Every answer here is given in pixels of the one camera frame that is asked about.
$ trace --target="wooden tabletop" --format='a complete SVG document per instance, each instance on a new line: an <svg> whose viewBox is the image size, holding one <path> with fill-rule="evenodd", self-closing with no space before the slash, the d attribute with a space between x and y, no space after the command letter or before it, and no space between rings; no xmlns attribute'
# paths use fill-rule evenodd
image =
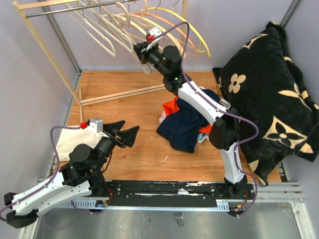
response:
<svg viewBox="0 0 319 239"><path fill-rule="evenodd" d="M221 96L212 72L187 72L197 83ZM162 83L162 76L154 72L83 72L80 86L83 99L104 96L155 86ZM84 119L100 117L104 123L125 120L123 129L136 125L141 128L132 148L116 147L106 179L121 180L174 180L174 181L223 181L224 166L219 151L208 140L195 148L195 153L174 150L169 142L156 133L162 104L174 98L166 90L130 98L99 103L84 107ZM75 103L69 125L79 124L79 107ZM250 169L241 154L243 169ZM277 168L269 174L269 182L280 182Z"/></svg>

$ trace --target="folded white fabric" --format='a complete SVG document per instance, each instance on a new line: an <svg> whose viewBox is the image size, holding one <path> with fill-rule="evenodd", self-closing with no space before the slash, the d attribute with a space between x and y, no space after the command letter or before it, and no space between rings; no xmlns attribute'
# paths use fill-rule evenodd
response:
<svg viewBox="0 0 319 239"><path fill-rule="evenodd" d="M62 129L61 135L56 146L60 161L69 161L69 153L79 144L87 144L94 148L101 139L101 136L95 135L85 129Z"/></svg>

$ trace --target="orange cloth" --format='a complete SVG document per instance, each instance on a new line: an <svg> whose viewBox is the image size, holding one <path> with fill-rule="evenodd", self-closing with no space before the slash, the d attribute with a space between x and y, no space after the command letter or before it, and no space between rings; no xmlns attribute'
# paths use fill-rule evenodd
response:
<svg viewBox="0 0 319 239"><path fill-rule="evenodd" d="M177 106L177 99L178 97L175 97L173 100L163 104L163 109L166 114L166 117L169 116L170 114L173 114L179 111L179 108ZM210 131L211 131L211 125L209 124L206 127L200 128L198 133L210 133Z"/></svg>

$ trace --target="red connector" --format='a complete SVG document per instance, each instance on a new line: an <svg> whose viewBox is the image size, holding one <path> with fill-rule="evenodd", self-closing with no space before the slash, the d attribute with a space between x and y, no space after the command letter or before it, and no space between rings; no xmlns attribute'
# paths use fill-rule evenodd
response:
<svg viewBox="0 0 319 239"><path fill-rule="evenodd" d="M148 40L148 42L154 41L154 36L153 35L148 36L147 40Z"/></svg>
<svg viewBox="0 0 319 239"><path fill-rule="evenodd" d="M80 123L82 129L85 129L88 125L85 122Z"/></svg>

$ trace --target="white wall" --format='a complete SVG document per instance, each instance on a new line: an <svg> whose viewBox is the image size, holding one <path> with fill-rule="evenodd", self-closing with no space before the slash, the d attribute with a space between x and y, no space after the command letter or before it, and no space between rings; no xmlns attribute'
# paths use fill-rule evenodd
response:
<svg viewBox="0 0 319 239"><path fill-rule="evenodd" d="M262 31L271 20L280 23L292 0L190 0L187 20L194 25L203 36L211 51L207 55L189 57L185 61L186 69L211 70L212 67L223 66L242 45L255 34ZM157 6L159 0L148 0L149 6ZM172 9L175 0L162 0L161 7ZM144 8L143 0L136 4L130 3L130 12ZM181 14L182 0L175 6L175 11ZM114 6L108 6L113 13L120 12ZM158 10L158 15L178 23L178 18ZM67 13L57 14L60 28L69 42L71 50L82 69L138 69L138 65L128 52L115 44L118 56L113 58L101 46L88 36ZM191 39L198 47L199 41L194 34Z"/></svg>
<svg viewBox="0 0 319 239"><path fill-rule="evenodd" d="M300 67L308 91L319 103L319 28L317 0L302 1L287 26L292 60ZM298 182L313 228L319 238L319 159L310 163L296 156L285 160L292 181Z"/></svg>
<svg viewBox="0 0 319 239"><path fill-rule="evenodd" d="M38 17L32 22L74 85L76 72L46 18ZM46 176L53 155L49 131L63 123L71 95L9 0L1 1L0 35L0 207L3 208L4 194L23 192L33 187L39 177ZM19 230L1 221L0 232L3 239L13 239L19 234Z"/></svg>

